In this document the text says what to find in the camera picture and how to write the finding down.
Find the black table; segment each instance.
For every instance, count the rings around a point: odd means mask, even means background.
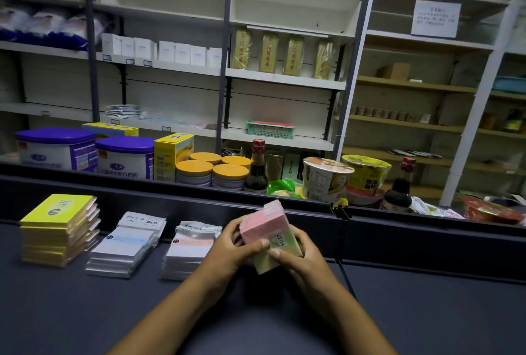
[[[2,353],[102,354],[177,285],[159,279],[160,244],[130,280],[88,276],[88,256],[65,269],[18,260],[16,226],[0,225]],[[343,275],[330,264],[340,281]],[[345,265],[358,300],[401,354],[524,353],[526,287]],[[334,354],[332,332],[290,277],[243,267],[183,354]]]

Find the hand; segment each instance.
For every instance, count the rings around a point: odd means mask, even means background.
[[[188,278],[201,279],[207,288],[207,307],[214,305],[225,293],[228,282],[249,258],[269,248],[268,239],[242,245],[239,224],[243,217],[234,219],[223,229],[201,265]]]
[[[340,296],[349,293],[334,276],[309,236],[293,225],[290,228],[303,248],[304,257],[299,258],[277,248],[272,248],[269,254],[291,273],[312,308],[334,325],[336,321],[331,312],[331,303],[334,304]]]

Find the white paper notice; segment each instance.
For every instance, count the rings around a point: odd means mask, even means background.
[[[411,34],[455,38],[460,6],[462,5],[459,3],[417,0],[414,4]]]

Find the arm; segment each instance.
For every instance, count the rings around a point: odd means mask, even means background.
[[[241,264],[264,249],[266,239],[241,246],[239,224],[231,221],[201,265],[177,289],[157,305],[108,355],[172,355],[201,315],[225,293]]]
[[[389,355],[397,352],[356,299],[340,284],[309,236],[291,225],[305,256],[273,248],[272,258],[287,268],[311,306],[339,333],[347,354]]]

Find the white instant noodle cup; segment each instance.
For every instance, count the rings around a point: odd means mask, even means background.
[[[347,179],[355,169],[321,157],[303,159],[303,196],[310,200],[335,203],[342,198]]]

